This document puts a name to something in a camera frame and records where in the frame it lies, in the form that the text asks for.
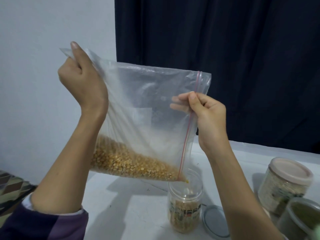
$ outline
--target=sleeve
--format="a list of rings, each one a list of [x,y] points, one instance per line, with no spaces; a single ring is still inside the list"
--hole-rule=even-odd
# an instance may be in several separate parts
[[[84,209],[61,215],[34,211],[29,195],[0,228],[0,239],[82,240],[88,219]]]

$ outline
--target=curtain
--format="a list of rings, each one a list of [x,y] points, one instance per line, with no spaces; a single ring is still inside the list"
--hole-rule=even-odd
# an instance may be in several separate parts
[[[212,74],[230,140],[320,153],[320,0],[114,0],[117,61]]]

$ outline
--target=patterned tile floor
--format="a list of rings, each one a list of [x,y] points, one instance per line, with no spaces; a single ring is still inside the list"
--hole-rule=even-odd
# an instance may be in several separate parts
[[[0,170],[0,227],[35,186]]]

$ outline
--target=person's right hand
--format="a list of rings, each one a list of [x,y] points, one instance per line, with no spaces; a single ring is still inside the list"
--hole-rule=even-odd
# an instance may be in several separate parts
[[[226,149],[229,145],[226,131],[226,107],[219,101],[202,93],[183,93],[172,98],[170,107],[187,112],[186,105],[198,116],[199,145],[206,155]]]
[[[59,68],[61,83],[79,103],[82,115],[106,117],[109,101],[105,82],[76,42],[71,42],[71,48],[76,60],[69,57]]]

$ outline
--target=white wall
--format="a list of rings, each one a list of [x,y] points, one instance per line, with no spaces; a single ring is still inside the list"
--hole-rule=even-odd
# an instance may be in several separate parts
[[[74,40],[116,60],[114,15],[114,0],[0,0],[0,170],[44,177],[80,115],[59,48]]]

